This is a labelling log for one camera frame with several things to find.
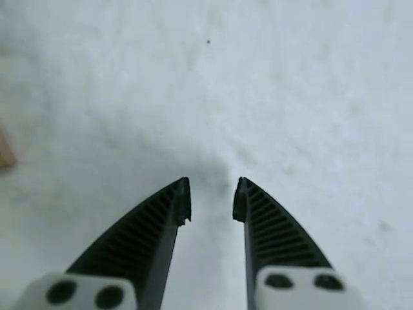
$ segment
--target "wooden object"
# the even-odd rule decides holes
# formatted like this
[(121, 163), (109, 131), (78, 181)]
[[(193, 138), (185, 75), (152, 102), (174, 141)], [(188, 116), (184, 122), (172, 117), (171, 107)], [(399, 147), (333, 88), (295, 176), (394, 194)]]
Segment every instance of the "wooden object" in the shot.
[(0, 168), (9, 167), (15, 163), (15, 157), (9, 144), (7, 143), (6, 136), (0, 129)]

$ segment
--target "dark speck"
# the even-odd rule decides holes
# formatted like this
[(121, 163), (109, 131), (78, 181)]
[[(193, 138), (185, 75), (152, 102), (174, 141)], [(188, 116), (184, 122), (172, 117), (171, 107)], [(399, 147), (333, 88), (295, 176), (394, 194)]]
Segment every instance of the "dark speck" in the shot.
[(389, 232), (392, 232), (394, 229), (389, 223), (387, 223), (385, 221), (380, 221), (379, 222), (379, 230), (383, 231), (384, 233), (389, 233)]

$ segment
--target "white surface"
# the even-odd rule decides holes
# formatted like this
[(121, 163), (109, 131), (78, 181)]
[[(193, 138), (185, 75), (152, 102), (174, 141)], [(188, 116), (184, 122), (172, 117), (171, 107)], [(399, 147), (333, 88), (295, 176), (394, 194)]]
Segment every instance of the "white surface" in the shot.
[[(292, 283), (289, 289), (267, 285), (268, 276), (280, 274)], [(319, 275), (338, 279), (345, 288), (342, 291), (322, 289), (314, 285)], [(257, 310), (364, 310), (357, 289), (331, 268), (265, 267), (257, 275), (255, 293)]]
[(0, 176), (0, 308), (187, 175), (163, 309), (245, 309), (243, 175), (372, 309), (411, 309), (412, 9), (0, 1), (0, 123), (19, 159)]
[[(67, 280), (76, 283), (71, 298), (62, 304), (50, 304), (45, 298), (49, 289), (60, 281)], [(47, 274), (28, 284), (13, 310), (100, 310), (96, 306), (96, 296), (110, 286), (118, 287), (123, 292), (122, 301), (116, 310), (139, 310), (134, 286), (127, 280), (58, 273)]]

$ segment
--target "screw hole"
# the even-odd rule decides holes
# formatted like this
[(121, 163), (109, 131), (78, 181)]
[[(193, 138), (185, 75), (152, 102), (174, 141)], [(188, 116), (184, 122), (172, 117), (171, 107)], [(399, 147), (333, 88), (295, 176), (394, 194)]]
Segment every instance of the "screw hole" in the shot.
[(60, 281), (48, 290), (46, 299), (52, 305), (64, 304), (73, 297), (76, 287), (77, 285), (74, 281)]
[(96, 306), (100, 309), (112, 309), (122, 303), (123, 290), (118, 286), (108, 286), (96, 295)]
[(271, 274), (265, 280), (265, 284), (274, 289), (291, 289), (294, 287), (291, 280), (283, 274)]
[(344, 285), (335, 277), (329, 274), (320, 274), (316, 277), (314, 285), (329, 291), (344, 291)]

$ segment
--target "ribbed rubber pad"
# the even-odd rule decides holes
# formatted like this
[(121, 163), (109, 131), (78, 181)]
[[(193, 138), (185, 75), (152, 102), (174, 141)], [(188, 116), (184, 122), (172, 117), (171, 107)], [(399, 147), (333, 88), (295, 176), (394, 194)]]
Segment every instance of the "ribbed rubber pad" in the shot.
[(240, 178), (234, 219), (245, 222), (259, 266), (331, 267), (323, 253), (295, 219), (270, 195)]
[(159, 309), (177, 228), (190, 217), (189, 179), (182, 178), (132, 209), (67, 272), (126, 278), (134, 285), (140, 310)]

